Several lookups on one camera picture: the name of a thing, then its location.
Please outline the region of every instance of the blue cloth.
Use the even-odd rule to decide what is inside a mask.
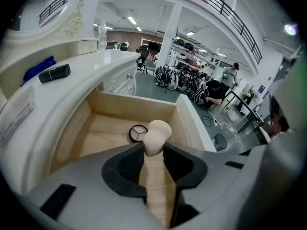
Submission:
[[[24,82],[22,83],[22,85],[20,85],[20,87],[23,86],[31,78],[35,77],[37,74],[53,66],[54,64],[56,64],[56,61],[54,60],[53,56],[50,56],[46,58],[43,62],[36,65],[35,67],[31,67],[28,71],[25,72]]]

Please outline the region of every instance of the purple sign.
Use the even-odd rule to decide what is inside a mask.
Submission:
[[[265,87],[264,87],[263,85],[261,85],[261,86],[259,87],[259,89],[258,89],[258,92],[259,92],[260,94],[262,94],[262,92],[264,91],[264,89],[265,89]]]

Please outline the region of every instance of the black cylindrical case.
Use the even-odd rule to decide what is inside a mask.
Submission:
[[[62,79],[67,77],[71,73],[71,68],[69,67],[68,64],[59,66],[59,67],[54,67],[51,69],[47,69],[43,72],[41,72],[38,77],[41,83],[44,82],[50,82],[52,80],[56,79]]]

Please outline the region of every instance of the clear plastic bottle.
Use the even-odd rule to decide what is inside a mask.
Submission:
[[[101,21],[100,26],[98,27],[98,49],[105,51],[106,50],[106,21]]]

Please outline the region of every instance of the gray floor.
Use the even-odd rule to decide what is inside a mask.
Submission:
[[[138,72],[136,74],[136,95],[175,103],[181,93],[178,91],[171,90],[165,91],[166,88],[161,88],[154,85],[153,80],[154,78],[152,75]],[[226,149],[222,152],[240,154],[244,151],[244,149],[248,150],[260,144],[256,137],[256,134],[252,131],[251,127],[248,127],[244,132],[238,134],[242,142],[242,146],[240,146],[240,144],[237,142],[237,139],[234,134],[226,127],[226,124],[230,124],[234,127],[234,129],[238,131],[246,122],[246,119],[237,110],[235,110],[233,106],[230,106],[230,109],[233,109],[239,117],[235,122],[230,120],[226,110],[222,113],[215,112],[214,110],[209,110],[211,114],[216,115],[221,121],[226,123],[221,128],[220,126],[215,126],[212,120],[207,121],[208,117],[212,117],[212,115],[207,110],[204,110],[201,106],[195,105],[194,103],[193,105],[198,115],[202,119],[209,136],[213,138],[217,134],[221,134],[225,138],[227,145]]]

